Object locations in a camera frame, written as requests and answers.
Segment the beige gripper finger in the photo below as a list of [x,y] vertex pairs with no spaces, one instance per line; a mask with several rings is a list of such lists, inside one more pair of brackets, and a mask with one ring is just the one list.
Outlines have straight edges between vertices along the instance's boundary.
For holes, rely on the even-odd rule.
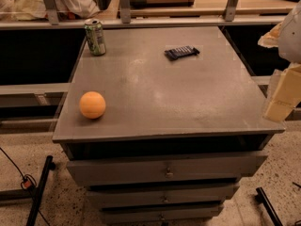
[[269,32],[264,34],[258,40],[258,45],[265,48],[278,47],[278,38],[282,23],[275,25]]
[[283,72],[272,74],[263,116],[270,121],[284,121],[301,102],[301,64],[291,63]]

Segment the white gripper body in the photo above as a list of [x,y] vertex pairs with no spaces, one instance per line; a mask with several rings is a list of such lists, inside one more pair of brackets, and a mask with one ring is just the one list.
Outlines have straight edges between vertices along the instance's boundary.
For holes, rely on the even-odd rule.
[[279,30],[279,55],[292,62],[301,63],[301,0],[285,17]]

